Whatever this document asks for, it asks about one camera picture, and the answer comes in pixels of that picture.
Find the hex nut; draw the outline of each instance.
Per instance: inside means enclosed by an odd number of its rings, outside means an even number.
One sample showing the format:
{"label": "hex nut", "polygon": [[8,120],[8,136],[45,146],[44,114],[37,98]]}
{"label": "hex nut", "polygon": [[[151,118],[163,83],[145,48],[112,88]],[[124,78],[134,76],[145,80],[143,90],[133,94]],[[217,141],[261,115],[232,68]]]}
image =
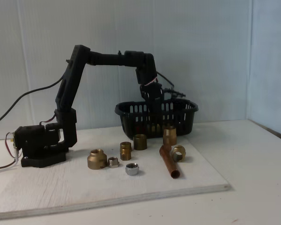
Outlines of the hex nut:
{"label": "hex nut", "polygon": [[120,144],[120,154],[121,160],[128,161],[131,159],[131,143],[130,142],[122,142]]}
{"label": "hex nut", "polygon": [[129,176],[137,175],[140,171],[139,165],[137,163],[129,163],[126,165],[126,173]]}
{"label": "hex nut", "polygon": [[177,144],[176,128],[173,126],[163,129],[163,144],[171,146]]}
{"label": "hex nut", "polygon": [[108,166],[110,168],[117,168],[119,165],[119,162],[118,162],[118,158],[117,157],[110,157],[108,158]]}

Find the brass fitting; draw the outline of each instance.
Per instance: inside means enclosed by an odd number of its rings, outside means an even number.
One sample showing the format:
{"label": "brass fitting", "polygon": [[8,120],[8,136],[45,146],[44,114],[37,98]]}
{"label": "brass fitting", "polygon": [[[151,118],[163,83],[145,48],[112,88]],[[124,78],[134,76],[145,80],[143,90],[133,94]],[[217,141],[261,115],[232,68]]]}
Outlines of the brass fitting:
{"label": "brass fitting", "polygon": [[177,144],[176,128],[173,126],[163,129],[163,144],[175,145]]}
{"label": "brass fitting", "polygon": [[94,149],[90,151],[88,156],[88,167],[91,170],[103,169],[107,166],[107,156],[102,149]]}
{"label": "brass fitting", "polygon": [[131,159],[131,150],[132,148],[130,142],[122,142],[120,144],[120,154],[123,161],[128,161]]}
{"label": "brass fitting", "polygon": [[145,135],[134,135],[133,136],[133,148],[135,150],[147,149],[147,136]]}
{"label": "brass fitting", "polygon": [[185,155],[186,155],[186,151],[185,151],[185,148],[182,145],[177,145],[172,151],[172,159],[175,162],[184,161]]}

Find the brass reducer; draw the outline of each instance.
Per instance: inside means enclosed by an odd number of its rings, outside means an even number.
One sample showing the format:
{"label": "brass reducer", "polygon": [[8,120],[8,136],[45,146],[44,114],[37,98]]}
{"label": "brass reducer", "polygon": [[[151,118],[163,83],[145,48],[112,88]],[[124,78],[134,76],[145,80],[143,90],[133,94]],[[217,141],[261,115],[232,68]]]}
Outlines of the brass reducer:
{"label": "brass reducer", "polygon": [[163,129],[163,144],[171,146],[177,144],[176,128],[173,126]]}
{"label": "brass reducer", "polygon": [[131,159],[131,151],[132,148],[130,142],[122,142],[120,144],[120,154],[123,161],[128,161]]}
{"label": "brass reducer", "polygon": [[107,156],[102,149],[94,149],[90,151],[88,156],[88,167],[91,170],[103,169],[107,166]]}

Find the white backdrop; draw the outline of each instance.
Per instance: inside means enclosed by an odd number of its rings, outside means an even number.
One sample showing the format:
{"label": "white backdrop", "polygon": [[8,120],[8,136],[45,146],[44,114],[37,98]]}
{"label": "white backdrop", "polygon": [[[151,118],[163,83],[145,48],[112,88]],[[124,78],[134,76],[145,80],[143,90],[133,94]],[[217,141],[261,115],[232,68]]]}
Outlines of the white backdrop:
{"label": "white backdrop", "polygon": [[[0,116],[22,93],[58,80],[82,44],[152,53],[157,70],[199,105],[195,122],[244,119],[250,43],[251,0],[0,0]],[[52,117],[57,90],[21,100],[0,122],[0,138]],[[139,100],[134,68],[86,66],[77,128],[119,126],[115,105]]]}
{"label": "white backdrop", "polygon": [[254,0],[249,118],[281,133],[281,0]]}

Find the brass pipe fitting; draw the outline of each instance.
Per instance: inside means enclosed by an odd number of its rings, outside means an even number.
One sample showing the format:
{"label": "brass pipe fitting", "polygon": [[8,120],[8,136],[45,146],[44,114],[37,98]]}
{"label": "brass pipe fitting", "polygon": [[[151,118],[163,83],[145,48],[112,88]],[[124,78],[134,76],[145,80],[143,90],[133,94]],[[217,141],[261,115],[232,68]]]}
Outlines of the brass pipe fitting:
{"label": "brass pipe fitting", "polygon": [[90,151],[88,156],[88,167],[91,170],[103,169],[107,166],[107,156],[102,149],[94,149]]}
{"label": "brass pipe fitting", "polygon": [[145,135],[134,135],[133,136],[133,148],[135,150],[147,149],[147,136]]}
{"label": "brass pipe fitting", "polygon": [[128,161],[131,159],[131,150],[132,148],[130,142],[122,142],[120,144],[120,154],[123,161]]}
{"label": "brass pipe fitting", "polygon": [[176,128],[173,126],[163,129],[163,144],[171,146],[177,144]]}
{"label": "brass pipe fitting", "polygon": [[186,151],[185,151],[185,148],[182,145],[177,145],[172,151],[172,159],[175,162],[184,161],[185,155],[186,155]]}
{"label": "brass pipe fitting", "polygon": [[170,173],[170,176],[173,179],[176,179],[180,176],[180,172],[177,169],[176,164],[170,155],[171,149],[172,149],[172,147],[170,145],[168,145],[168,144],[163,145],[163,146],[161,146],[161,148],[159,150],[159,154],[163,158],[163,161]]}

